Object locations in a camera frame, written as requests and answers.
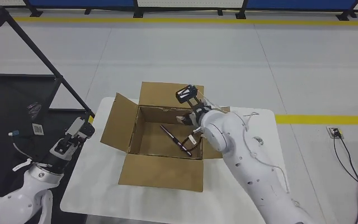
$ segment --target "black pen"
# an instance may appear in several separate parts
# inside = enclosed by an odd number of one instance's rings
[[[170,133],[163,125],[161,125],[161,128],[163,129],[163,131],[165,131],[167,133],[167,135],[173,140],[173,142],[175,144],[177,144],[179,146],[179,148],[181,148],[182,150],[184,150],[189,156],[191,156],[191,152],[189,152],[181,143],[180,141],[174,137],[174,135],[172,135],[172,133]]]

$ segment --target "yellow tape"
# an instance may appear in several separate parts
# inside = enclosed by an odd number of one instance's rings
[[[90,122],[92,124],[92,122],[93,122],[93,117],[92,116],[89,116],[88,122]]]
[[[277,124],[358,125],[358,116],[276,114]]]
[[[193,23],[193,24],[273,24],[309,26],[358,26],[358,21],[303,21],[303,20],[236,20],[227,18],[69,18],[69,17],[15,17],[17,22],[88,22],[88,23]]]

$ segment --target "power outlet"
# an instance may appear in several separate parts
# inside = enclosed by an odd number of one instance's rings
[[[337,127],[327,127],[327,131],[328,131],[328,134],[329,134],[330,138],[332,138],[332,139],[334,139],[334,138],[335,138],[335,139],[339,139],[338,136],[335,136],[335,129],[338,129],[338,131],[341,133],[342,139],[344,139],[342,131],[341,131],[339,128],[337,128]]]

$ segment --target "gray floor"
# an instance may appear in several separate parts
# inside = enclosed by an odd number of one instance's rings
[[[66,13],[50,11],[44,16],[82,16]],[[131,14],[98,12],[90,16]],[[285,16],[248,14],[255,19]],[[335,20],[332,14],[318,17]],[[290,18],[302,19],[294,14]],[[305,18],[314,20],[317,15]],[[204,85],[205,95],[217,104],[270,109],[276,114],[358,114],[356,26],[20,25],[94,111],[102,98],[115,92],[138,98],[141,81],[152,81]],[[0,52],[7,52],[0,54],[1,73],[49,73],[6,25],[0,28]],[[64,88],[52,106],[80,108]],[[358,210],[357,185],[336,160],[325,125],[278,128],[294,198],[321,223],[353,223]],[[358,127],[340,128],[358,164]],[[341,146],[338,150],[346,164]],[[136,222],[89,216],[87,223]]]

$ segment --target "open cardboard box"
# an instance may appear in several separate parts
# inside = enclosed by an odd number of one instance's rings
[[[202,192],[203,159],[222,158],[221,153],[203,139],[190,157],[160,128],[163,124],[179,141],[194,129],[176,120],[192,111],[175,97],[185,86],[143,82],[139,105],[116,94],[101,142],[127,153],[118,184]],[[203,86],[196,87],[204,93]]]

